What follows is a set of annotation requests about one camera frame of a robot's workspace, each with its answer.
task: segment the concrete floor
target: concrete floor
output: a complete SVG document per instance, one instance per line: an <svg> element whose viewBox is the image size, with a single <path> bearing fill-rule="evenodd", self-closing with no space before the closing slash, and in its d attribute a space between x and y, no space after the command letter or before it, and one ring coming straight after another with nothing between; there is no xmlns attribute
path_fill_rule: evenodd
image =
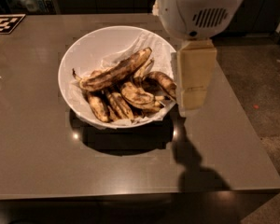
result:
<svg viewBox="0 0 280 224"><path fill-rule="evenodd" d="M217 60L280 174L280 46L270 38L218 38ZM280 224L280 193L243 224Z"/></svg>

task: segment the speaker grille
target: speaker grille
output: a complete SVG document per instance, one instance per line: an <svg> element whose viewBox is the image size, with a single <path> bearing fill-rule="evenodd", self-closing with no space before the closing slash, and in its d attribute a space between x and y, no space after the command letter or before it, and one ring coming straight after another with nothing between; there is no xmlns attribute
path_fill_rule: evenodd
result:
<svg viewBox="0 0 280 224"><path fill-rule="evenodd" d="M209 8L200 10L193 16L193 21L198 27L216 27L227 19L228 13L224 8Z"/></svg>

